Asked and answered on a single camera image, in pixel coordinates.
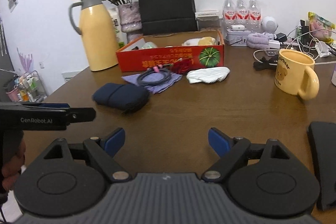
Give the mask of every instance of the ribbed gray surface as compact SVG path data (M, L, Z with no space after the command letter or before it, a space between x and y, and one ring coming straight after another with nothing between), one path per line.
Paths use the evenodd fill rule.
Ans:
M16 224L317 224L311 216L290 220L256 217L234 205L220 185L195 174L138 174L114 184L90 210L63 219L25 214Z

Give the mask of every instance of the plastic water bottle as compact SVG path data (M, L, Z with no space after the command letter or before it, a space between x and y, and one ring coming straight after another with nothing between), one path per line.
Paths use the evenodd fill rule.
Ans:
M224 31L231 29L235 25L236 8L232 0L225 0L223 6L223 27Z
M249 14L250 14L249 30L251 32L261 32L260 30L261 11L257 0L250 0Z
M248 28L247 25L250 15L245 0L237 0L236 13L237 13L236 24L244 25L245 28Z

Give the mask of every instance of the pumpkin picture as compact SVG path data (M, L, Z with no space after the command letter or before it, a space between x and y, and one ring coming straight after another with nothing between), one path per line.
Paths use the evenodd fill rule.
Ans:
M213 68L219 63L220 57L221 54L219 50L213 47L208 47L202 50L198 58L202 65L206 66L207 68Z

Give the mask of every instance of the red and white label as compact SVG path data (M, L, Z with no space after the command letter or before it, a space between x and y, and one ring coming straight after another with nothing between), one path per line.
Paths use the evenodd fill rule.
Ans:
M251 20L260 20L261 14L258 11L250 11L250 19Z
M237 11L237 19L249 19L249 12L245 9L240 9Z
M226 11L224 13L224 19L231 20L231 19L236 19L237 14L236 11Z

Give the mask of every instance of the human hand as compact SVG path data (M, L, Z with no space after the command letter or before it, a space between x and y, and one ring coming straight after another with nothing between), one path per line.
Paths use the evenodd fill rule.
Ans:
M2 187L6 191L13 188L14 183L20 175L19 171L21 170L21 166L25 164L25 152L26 144L25 141L22 140L14 157L11 158L9 162L5 163L1 169L1 173L4 177Z

